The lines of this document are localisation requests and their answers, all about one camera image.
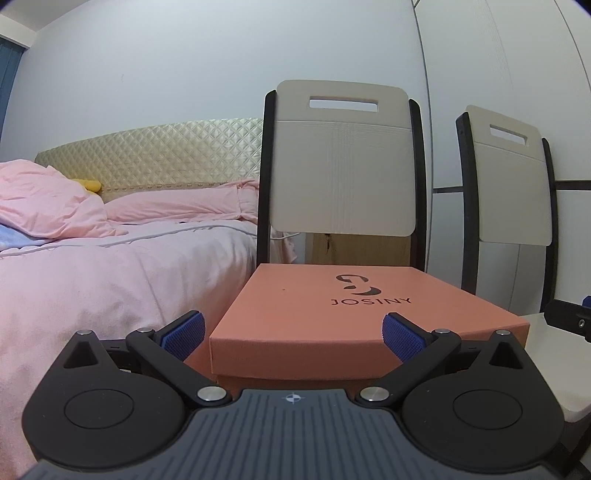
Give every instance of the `yellow plush toy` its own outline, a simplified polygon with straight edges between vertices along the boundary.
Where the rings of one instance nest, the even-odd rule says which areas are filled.
[[[101,189],[102,185],[98,180],[81,180],[81,179],[72,179],[77,181],[80,185],[82,185],[86,190],[92,193],[98,193]]]

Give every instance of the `gray gripper base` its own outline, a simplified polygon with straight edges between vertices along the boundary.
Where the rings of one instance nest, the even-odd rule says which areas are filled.
[[[24,480],[551,480],[542,466],[506,475],[459,472],[418,451],[393,416],[343,390],[245,390],[200,410],[162,453],[114,472],[72,472],[45,461]]]

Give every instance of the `blue curtain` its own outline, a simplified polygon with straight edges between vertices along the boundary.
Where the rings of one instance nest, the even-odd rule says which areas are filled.
[[[0,38],[0,137],[12,84],[24,51],[24,47]]]

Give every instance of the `ceiling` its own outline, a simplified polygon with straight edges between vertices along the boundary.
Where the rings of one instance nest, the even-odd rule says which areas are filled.
[[[2,10],[2,14],[38,31],[87,1],[89,0],[12,0]]]

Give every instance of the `blue gripper pad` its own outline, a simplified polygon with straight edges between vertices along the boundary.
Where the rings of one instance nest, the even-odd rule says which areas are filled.
[[[382,322],[382,339],[402,363],[427,347],[423,338],[391,315],[386,315]]]
[[[176,328],[166,333],[160,341],[160,346],[173,354],[180,361],[184,361],[205,338],[205,317],[203,313],[195,312]]]

